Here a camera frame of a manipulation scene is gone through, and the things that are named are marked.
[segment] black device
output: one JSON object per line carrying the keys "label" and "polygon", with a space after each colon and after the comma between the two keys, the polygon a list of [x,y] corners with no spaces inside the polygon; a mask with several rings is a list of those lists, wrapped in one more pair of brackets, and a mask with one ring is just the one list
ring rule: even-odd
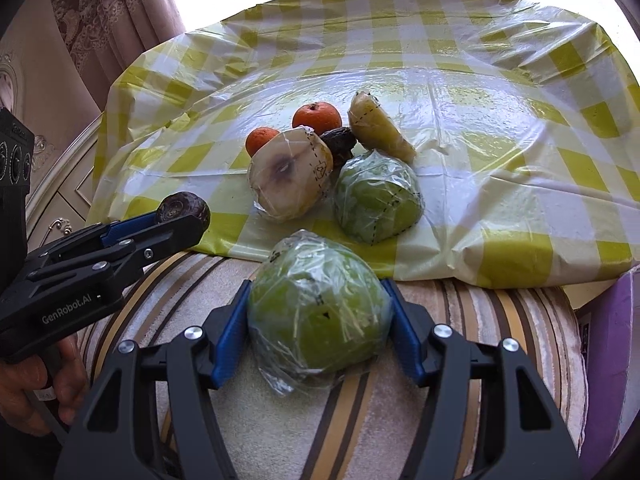
{"label": "black device", "polygon": [[19,362],[121,309],[143,267],[197,245],[204,229],[189,214],[156,223],[151,212],[29,253],[0,295],[0,358]]}
{"label": "black device", "polygon": [[33,143],[33,134],[0,107],[0,290],[14,280],[27,255],[24,207]]}
{"label": "black device", "polygon": [[[465,425],[468,383],[482,380],[481,429],[467,480],[579,480],[574,443],[535,367],[518,343],[465,340],[408,303],[392,280],[391,339],[404,373],[430,387],[399,480],[453,480]],[[203,325],[171,342],[123,341],[108,357],[63,448],[55,480],[242,480],[226,452],[208,390],[234,373],[247,334],[251,282]],[[168,383],[178,451],[169,474],[159,445],[156,381]]]}

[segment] cut pear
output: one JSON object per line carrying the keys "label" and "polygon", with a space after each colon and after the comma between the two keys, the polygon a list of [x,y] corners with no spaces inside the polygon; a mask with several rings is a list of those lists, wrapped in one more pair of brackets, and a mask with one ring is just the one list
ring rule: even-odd
{"label": "cut pear", "polygon": [[276,222],[298,218],[324,196],[333,168],[331,151],[311,128],[277,134],[249,166],[255,206]]}
{"label": "cut pear", "polygon": [[356,92],[351,100],[348,117],[353,135],[365,148],[381,150],[407,164],[414,161],[414,147],[402,136],[378,99],[370,92]]}

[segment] green apple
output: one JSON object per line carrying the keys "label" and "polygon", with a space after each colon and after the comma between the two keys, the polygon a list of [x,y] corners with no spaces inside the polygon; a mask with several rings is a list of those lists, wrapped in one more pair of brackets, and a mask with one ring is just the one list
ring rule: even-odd
{"label": "green apple", "polygon": [[380,351],[389,295],[346,247],[300,230],[279,242],[252,283],[248,325],[263,375],[291,383],[335,372]]}
{"label": "green apple", "polygon": [[424,205],[411,167],[373,151],[344,165],[335,187],[334,209],[347,235],[375,244],[413,226]]}

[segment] human hand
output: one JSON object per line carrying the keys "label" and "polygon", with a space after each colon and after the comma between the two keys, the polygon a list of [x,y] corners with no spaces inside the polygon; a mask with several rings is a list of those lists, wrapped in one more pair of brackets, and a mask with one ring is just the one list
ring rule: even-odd
{"label": "human hand", "polygon": [[[60,403],[58,416],[71,424],[88,390],[86,370],[78,351],[75,336],[56,344],[60,351],[61,368],[53,377],[53,389]],[[0,415],[23,433],[43,436],[50,429],[24,394],[25,390],[41,390],[47,383],[47,369],[36,355],[15,365],[0,362]]]}

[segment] yellow checkered tablecloth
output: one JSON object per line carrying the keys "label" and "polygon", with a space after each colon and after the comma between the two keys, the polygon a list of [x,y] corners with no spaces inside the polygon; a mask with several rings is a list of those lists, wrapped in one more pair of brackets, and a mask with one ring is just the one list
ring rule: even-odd
{"label": "yellow checkered tablecloth", "polygon": [[[351,242],[330,203],[257,215],[244,139],[378,95],[418,150],[419,224]],[[205,198],[199,250],[265,259],[306,228],[380,276],[487,287],[607,279],[640,259],[640,88],[596,23],[524,0],[276,0],[143,54],[114,83],[89,222]]]}

